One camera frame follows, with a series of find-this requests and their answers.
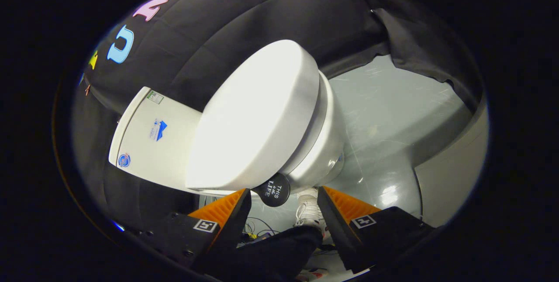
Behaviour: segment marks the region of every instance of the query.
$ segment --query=toilet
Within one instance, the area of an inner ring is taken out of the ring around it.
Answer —
[[[276,41],[243,62],[202,113],[143,87],[118,122],[108,159],[194,194],[254,189],[278,173],[297,193],[342,170],[342,117],[313,57],[294,41]]]

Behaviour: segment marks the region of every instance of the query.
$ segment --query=white sneaker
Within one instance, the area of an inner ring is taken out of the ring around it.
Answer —
[[[324,217],[317,203],[318,189],[309,188],[297,193],[299,208],[295,212],[295,226],[312,226],[320,230],[323,240],[330,237]]]

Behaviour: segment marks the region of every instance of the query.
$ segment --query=blue letter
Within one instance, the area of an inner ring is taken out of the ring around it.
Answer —
[[[112,59],[113,61],[121,64],[126,57],[128,57],[128,53],[130,53],[132,43],[134,43],[134,32],[126,29],[126,25],[124,25],[124,27],[122,27],[116,35],[116,38],[123,38],[126,40],[126,45],[124,45],[124,49],[118,49],[113,43],[108,49],[107,59]]]

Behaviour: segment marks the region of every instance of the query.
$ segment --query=blue logo sticker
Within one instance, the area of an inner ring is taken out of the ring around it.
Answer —
[[[167,128],[167,124],[156,118],[153,122],[152,130],[149,132],[149,137],[155,141],[159,141],[163,137],[165,128]]]
[[[130,165],[130,155],[128,153],[120,155],[120,157],[118,157],[118,165],[122,167]]]

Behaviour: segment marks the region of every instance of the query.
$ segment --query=black fabric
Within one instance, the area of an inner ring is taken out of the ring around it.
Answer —
[[[329,78],[390,53],[397,67],[451,81],[472,110],[481,94],[461,42],[410,0],[168,0],[158,7],[147,22],[132,17],[135,10],[126,12],[92,49],[97,61],[94,68],[85,65],[72,116],[78,168],[92,197],[110,217],[138,229],[195,201],[107,162],[116,121],[144,86],[202,111],[251,54],[292,39]],[[134,43],[125,61],[116,63],[107,52],[113,43],[124,47],[116,39],[124,25],[134,32]]]
[[[364,50],[369,60],[387,52],[385,29],[365,0],[169,0],[159,7],[148,22],[129,12],[96,48],[96,67],[85,73],[108,109],[123,113],[149,86],[202,110],[244,60],[280,39],[297,41],[319,67]],[[115,39],[123,25],[134,32],[134,43],[118,64],[106,54],[112,43],[123,48],[124,40]]]
[[[320,244],[322,234],[318,229],[310,226],[290,228],[222,254],[221,265],[212,266],[208,274],[223,282],[293,282]]]
[[[412,0],[366,0],[388,33],[390,55],[400,69],[451,81],[472,113],[483,86],[473,56],[447,24]]]

